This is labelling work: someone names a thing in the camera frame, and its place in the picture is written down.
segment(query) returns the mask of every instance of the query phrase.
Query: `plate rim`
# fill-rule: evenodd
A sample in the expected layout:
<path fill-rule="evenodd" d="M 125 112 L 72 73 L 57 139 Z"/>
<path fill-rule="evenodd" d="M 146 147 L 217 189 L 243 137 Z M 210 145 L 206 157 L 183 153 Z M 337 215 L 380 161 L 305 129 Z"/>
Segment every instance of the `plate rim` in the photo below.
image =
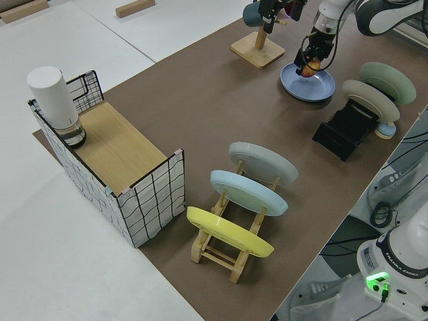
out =
<path fill-rule="evenodd" d="M 334 92 L 336 91 L 336 82 L 334 81 L 334 78 L 332 77 L 332 75 L 330 75 L 326 70 L 322 70 L 321 72 L 318 72 L 317 74 L 319 75 L 319 74 L 322 74 L 322 75 L 325 75 L 326 76 L 326 78 L 323 78 L 323 79 L 330 79 L 331 80 L 331 84 L 332 84 L 332 91 L 331 91 L 331 94 L 329 94 L 327 97 L 325 97 L 325 98 L 321 98 L 321 99 L 309 99 L 309 98 L 304 98 L 304 97 L 301 97 L 301 96 L 297 96 L 295 93 L 293 93 L 292 91 L 290 91 L 288 88 L 287 88 L 287 86 L 285 85 L 285 83 L 284 83 L 284 80 L 283 80 L 283 73 L 284 73 L 284 71 L 285 70 L 288 70 L 288 69 L 290 69 L 290 68 L 292 68 L 293 67 L 293 65 L 297 68 L 297 65 L 295 64 L 295 63 L 290 63 L 290 64 L 288 64 L 288 65 L 285 65 L 282 69 L 281 69 L 281 72 L 280 72 L 280 80 L 281 80 L 281 83 L 282 83 L 282 86 L 284 87 L 284 89 L 286 90 L 286 92 L 287 93 L 289 93 L 290 95 L 292 95 L 293 97 L 295 97 L 295 98 L 297 98 L 297 99 L 299 99 L 299 100 L 302 100 L 302 101 L 305 101 L 305 102 L 321 102 L 321 101 L 323 101 L 323 100 L 326 100 L 326 99 L 329 99 L 331 96 L 333 96 L 333 94 L 334 94 Z"/>

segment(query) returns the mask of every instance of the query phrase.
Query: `sage green plate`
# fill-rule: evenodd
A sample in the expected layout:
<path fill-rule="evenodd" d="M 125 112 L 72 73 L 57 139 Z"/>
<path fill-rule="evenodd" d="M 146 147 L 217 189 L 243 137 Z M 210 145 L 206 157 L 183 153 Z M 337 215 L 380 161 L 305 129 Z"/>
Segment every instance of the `sage green plate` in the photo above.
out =
<path fill-rule="evenodd" d="M 410 79 L 390 65 L 367 62 L 360 68 L 360 80 L 392 97 L 396 106 L 410 104 L 416 98 Z"/>

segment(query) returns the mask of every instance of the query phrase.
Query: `light blue plate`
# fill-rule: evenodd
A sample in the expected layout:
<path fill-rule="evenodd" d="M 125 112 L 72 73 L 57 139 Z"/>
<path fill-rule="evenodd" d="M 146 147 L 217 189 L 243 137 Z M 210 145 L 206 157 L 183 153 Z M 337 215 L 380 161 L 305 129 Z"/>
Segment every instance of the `light blue plate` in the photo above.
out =
<path fill-rule="evenodd" d="M 250 211 L 261 213 L 267 209 L 267 216 L 280 216 L 288 209 L 288 204 L 266 186 L 247 177 L 227 171 L 212 171 L 211 184 L 226 198 Z"/>
<path fill-rule="evenodd" d="M 305 102 L 319 102 L 333 95 L 336 85 L 328 72 L 305 78 L 296 74 L 296 68 L 295 64 L 288 64 L 281 71 L 281 83 L 289 94 Z"/>

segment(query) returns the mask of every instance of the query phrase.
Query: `wooden board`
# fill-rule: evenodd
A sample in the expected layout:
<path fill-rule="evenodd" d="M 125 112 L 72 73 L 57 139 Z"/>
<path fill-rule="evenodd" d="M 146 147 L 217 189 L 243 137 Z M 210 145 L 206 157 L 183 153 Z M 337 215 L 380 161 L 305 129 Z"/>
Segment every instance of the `wooden board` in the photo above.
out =
<path fill-rule="evenodd" d="M 269 39 L 265 40 L 263 48 L 257 49 L 255 47 L 256 39 L 257 32 L 253 32 L 233 43 L 231 49 L 257 68 L 265 68 L 286 52 L 284 48 Z"/>
<path fill-rule="evenodd" d="M 86 142 L 80 158 L 116 195 L 167 157 L 108 102 L 80 114 Z"/>
<path fill-rule="evenodd" d="M 20 5 L 19 7 L 0 13 L 0 18 L 5 23 L 11 23 L 12 21 L 27 17 L 28 15 L 32 15 L 33 13 L 47 8 L 49 8 L 47 0 L 35 0 L 30 3 L 26 3 L 25 5 Z"/>
<path fill-rule="evenodd" d="M 119 18 L 123 18 L 152 6 L 154 6 L 154 0 L 136 0 L 127 5 L 116 8 L 116 15 Z"/>

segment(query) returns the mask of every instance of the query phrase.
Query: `white cylindrical container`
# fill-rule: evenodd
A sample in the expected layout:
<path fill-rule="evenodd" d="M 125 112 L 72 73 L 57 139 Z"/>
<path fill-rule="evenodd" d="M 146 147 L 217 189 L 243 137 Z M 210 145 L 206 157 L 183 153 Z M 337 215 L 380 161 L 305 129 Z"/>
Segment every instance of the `white cylindrical container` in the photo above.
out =
<path fill-rule="evenodd" d="M 51 66 L 38 67 L 28 74 L 27 83 L 51 126 L 71 147 L 81 146 L 86 133 L 61 70 Z"/>

